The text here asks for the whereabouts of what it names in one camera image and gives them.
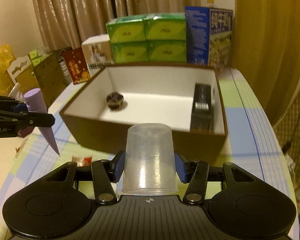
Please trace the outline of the purple cosmetic tube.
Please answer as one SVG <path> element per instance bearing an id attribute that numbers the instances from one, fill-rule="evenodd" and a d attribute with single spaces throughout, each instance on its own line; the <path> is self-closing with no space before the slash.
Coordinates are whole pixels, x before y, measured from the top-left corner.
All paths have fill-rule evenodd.
<path id="1" fill-rule="evenodd" d="M 34 88 L 26 92 L 24 94 L 24 100 L 29 112 L 44 113 L 44 114 L 48 113 L 47 106 L 45 104 L 43 94 L 40 88 Z M 39 127 L 39 130 L 43 135 L 43 137 L 45 138 L 45 140 L 47 141 L 47 143 L 51 146 L 51 148 L 58 155 L 60 155 L 52 128 Z"/>

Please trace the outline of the red snack packet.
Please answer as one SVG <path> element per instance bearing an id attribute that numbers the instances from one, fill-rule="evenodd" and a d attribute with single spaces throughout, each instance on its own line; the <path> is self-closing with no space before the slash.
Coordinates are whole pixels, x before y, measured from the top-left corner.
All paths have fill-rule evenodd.
<path id="1" fill-rule="evenodd" d="M 71 161 L 75 162 L 78 167 L 81 166 L 90 166 L 92 162 L 92 156 L 86 156 L 86 157 L 78 157 L 78 156 L 72 156 Z"/>

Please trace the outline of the clear plastic cup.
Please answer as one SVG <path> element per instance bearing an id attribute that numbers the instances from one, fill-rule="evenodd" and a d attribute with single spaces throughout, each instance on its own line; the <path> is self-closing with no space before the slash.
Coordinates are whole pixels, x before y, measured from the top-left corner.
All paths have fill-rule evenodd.
<path id="1" fill-rule="evenodd" d="M 165 124 L 128 129 L 122 193 L 166 195 L 178 192 L 172 130 Z"/>

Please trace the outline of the tall black product box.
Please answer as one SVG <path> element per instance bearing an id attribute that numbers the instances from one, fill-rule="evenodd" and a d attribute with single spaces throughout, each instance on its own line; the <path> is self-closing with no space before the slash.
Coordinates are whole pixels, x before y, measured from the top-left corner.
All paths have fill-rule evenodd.
<path id="1" fill-rule="evenodd" d="M 211 86 L 203 83 L 196 83 L 194 87 L 191 131 L 209 131 L 212 125 L 212 101 Z"/>

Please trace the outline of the dark velvet scrunchie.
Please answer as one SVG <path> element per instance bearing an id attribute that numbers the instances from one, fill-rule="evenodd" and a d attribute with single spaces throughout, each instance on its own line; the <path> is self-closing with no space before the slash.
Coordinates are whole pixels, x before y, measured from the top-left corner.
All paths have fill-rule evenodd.
<path id="1" fill-rule="evenodd" d="M 110 110 L 118 110 L 124 103 L 124 96 L 118 92 L 112 92 L 107 95 L 106 103 Z"/>

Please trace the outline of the yellow plastic bag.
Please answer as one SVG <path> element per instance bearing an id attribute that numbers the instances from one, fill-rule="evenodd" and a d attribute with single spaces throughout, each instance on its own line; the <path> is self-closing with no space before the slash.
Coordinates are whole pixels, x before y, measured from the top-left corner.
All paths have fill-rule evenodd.
<path id="1" fill-rule="evenodd" d="M 0 47 L 0 95 L 8 96 L 14 86 L 7 70 L 15 59 L 10 45 L 4 44 Z"/>

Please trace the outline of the brown cardboard boxes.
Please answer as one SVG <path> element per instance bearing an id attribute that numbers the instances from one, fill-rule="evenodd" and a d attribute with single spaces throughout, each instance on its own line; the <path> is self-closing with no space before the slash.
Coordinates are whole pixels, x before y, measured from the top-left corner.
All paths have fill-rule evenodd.
<path id="1" fill-rule="evenodd" d="M 62 53 L 70 50 L 69 47 L 53 51 L 38 64 L 31 62 L 28 56 L 14 60 L 7 72 L 14 83 L 20 84 L 23 94 L 34 88 L 42 91 L 47 107 L 58 98 L 70 83 L 62 70 Z"/>

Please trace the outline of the plaid tablecloth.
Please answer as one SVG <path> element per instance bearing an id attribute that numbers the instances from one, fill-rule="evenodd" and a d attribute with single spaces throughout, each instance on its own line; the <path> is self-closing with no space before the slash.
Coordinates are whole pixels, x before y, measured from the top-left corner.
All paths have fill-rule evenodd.
<path id="1" fill-rule="evenodd" d="M 285 157 L 253 90 L 235 69 L 224 71 L 219 77 L 219 85 L 225 105 L 228 137 L 213 164 L 220 166 L 226 161 L 233 162 L 294 198 Z M 109 153 L 80 146 L 59 115 L 79 89 L 80 85 L 68 85 L 49 109 L 56 118 L 53 132 L 59 154 L 37 129 L 25 138 L 0 138 L 0 239 L 11 236 L 2 217 L 2 205 L 10 195 L 74 156 L 91 156 L 94 160 L 111 158 Z"/>

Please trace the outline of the dark red gift envelope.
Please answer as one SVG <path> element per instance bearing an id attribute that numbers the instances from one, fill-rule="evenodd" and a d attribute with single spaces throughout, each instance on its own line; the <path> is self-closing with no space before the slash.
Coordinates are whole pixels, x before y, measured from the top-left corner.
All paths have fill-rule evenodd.
<path id="1" fill-rule="evenodd" d="M 62 57 L 74 85 L 90 80 L 91 76 L 81 47 L 63 51 Z"/>

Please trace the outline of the brown cardboard storage box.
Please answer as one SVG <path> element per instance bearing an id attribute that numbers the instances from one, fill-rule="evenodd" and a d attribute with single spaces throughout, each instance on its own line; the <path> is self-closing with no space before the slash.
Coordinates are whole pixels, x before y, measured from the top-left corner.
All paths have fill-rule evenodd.
<path id="1" fill-rule="evenodd" d="M 190 130 L 196 83 L 211 86 L 209 131 Z M 112 92 L 124 96 L 121 108 L 114 111 L 106 103 Z M 107 153 L 125 149 L 131 126 L 160 123 L 172 129 L 176 152 L 212 165 L 228 135 L 215 70 L 198 64 L 142 62 L 105 66 L 67 102 L 60 115 L 81 146 Z"/>

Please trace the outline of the white product box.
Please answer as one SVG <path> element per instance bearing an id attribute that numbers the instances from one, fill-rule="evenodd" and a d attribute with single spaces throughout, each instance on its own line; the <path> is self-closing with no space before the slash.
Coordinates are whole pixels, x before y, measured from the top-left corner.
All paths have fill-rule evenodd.
<path id="1" fill-rule="evenodd" d="M 114 63 L 108 34 L 88 38 L 82 43 L 81 48 L 91 77 L 103 66 Z"/>

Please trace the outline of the quilted olive chair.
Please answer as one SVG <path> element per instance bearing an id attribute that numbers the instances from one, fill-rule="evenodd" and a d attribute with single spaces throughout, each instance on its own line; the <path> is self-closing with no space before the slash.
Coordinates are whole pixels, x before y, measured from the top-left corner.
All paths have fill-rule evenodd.
<path id="1" fill-rule="evenodd" d="M 289 160 L 294 188 L 300 186 L 300 89 L 284 115 L 275 124 L 274 131 Z"/>

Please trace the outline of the beige curtain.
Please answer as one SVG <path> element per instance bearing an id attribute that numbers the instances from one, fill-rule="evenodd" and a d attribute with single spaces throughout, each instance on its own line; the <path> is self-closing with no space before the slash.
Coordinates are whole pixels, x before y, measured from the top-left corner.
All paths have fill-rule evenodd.
<path id="1" fill-rule="evenodd" d="M 43 44 L 52 50 L 78 48 L 105 34 L 106 23 L 122 16 L 183 12 L 200 0 L 32 0 Z"/>

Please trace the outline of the green tissue pack stack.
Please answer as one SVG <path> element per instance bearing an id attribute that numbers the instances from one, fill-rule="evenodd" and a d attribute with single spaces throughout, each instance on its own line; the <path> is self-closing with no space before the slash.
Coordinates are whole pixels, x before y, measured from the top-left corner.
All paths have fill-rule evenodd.
<path id="1" fill-rule="evenodd" d="M 115 18 L 106 29 L 115 63 L 186 62 L 184 13 Z"/>

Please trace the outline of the blue milk carton box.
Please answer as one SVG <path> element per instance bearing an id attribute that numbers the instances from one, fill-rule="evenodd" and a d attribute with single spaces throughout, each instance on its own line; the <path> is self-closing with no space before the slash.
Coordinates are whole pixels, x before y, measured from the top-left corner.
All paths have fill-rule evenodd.
<path id="1" fill-rule="evenodd" d="M 234 11 L 185 7 L 187 61 L 221 72 L 229 63 Z"/>

